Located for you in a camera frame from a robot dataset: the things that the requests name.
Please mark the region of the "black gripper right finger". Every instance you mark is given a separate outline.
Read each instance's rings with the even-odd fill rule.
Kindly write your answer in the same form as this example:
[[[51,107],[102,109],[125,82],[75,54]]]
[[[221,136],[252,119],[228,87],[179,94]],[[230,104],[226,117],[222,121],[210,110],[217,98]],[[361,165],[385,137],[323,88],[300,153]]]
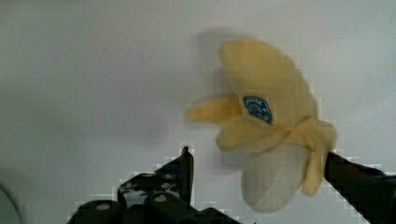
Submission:
[[[396,177],[329,153],[325,179],[370,224],[396,224]]]

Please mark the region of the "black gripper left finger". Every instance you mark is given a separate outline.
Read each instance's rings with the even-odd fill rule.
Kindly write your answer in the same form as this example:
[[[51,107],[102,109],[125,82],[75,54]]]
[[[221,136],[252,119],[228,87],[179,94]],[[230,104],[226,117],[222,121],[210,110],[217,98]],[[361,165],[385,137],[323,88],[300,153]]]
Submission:
[[[152,173],[122,183],[117,199],[84,203],[66,224],[240,224],[208,207],[191,205],[194,157],[188,147]]]

